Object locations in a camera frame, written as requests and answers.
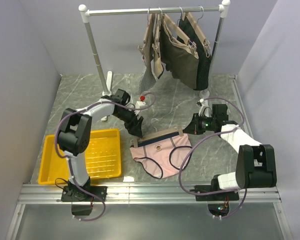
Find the beige clip hanger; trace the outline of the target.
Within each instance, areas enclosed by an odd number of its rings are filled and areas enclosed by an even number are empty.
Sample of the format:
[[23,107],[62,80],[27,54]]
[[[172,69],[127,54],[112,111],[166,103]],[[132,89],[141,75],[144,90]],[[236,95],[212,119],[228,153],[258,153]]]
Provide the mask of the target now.
[[140,137],[133,137],[130,140],[130,146],[133,148],[138,148],[142,144],[148,144],[148,143],[153,143],[153,142],[158,142],[166,138],[171,138],[174,136],[180,136],[182,137],[184,135],[184,128],[185,125],[175,125],[173,127],[156,131],[147,135],[144,135],[142,138]]

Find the pink underwear navy trim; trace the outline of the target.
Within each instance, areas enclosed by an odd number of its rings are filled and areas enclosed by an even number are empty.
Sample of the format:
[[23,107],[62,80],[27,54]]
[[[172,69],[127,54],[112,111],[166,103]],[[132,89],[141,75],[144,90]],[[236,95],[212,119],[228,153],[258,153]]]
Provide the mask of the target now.
[[188,134],[174,132],[156,139],[139,142],[131,146],[130,153],[136,163],[141,164],[145,172],[155,179],[165,179],[179,173],[189,164],[188,153],[192,145]]

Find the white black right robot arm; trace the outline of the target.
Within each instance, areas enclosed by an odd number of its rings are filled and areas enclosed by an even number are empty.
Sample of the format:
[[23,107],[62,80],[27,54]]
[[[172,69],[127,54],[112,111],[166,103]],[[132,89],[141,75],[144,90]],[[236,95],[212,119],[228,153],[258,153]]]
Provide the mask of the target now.
[[226,104],[213,104],[211,116],[195,113],[184,133],[202,135],[214,132],[236,152],[234,172],[215,175],[210,185],[195,185],[190,193],[196,201],[237,201],[239,190],[273,188],[277,184],[275,150],[246,134],[239,124],[230,120]]

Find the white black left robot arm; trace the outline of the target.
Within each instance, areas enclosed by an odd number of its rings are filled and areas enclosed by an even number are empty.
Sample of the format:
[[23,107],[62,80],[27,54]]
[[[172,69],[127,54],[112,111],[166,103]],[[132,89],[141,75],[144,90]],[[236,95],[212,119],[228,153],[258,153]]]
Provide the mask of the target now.
[[85,151],[90,143],[93,120],[115,116],[123,121],[125,129],[132,136],[142,138],[144,118],[137,109],[129,107],[131,96],[122,89],[115,94],[102,96],[97,102],[84,108],[67,108],[57,127],[54,145],[57,155],[66,159],[69,177],[63,188],[63,202],[103,202],[107,189],[92,186],[86,169]]

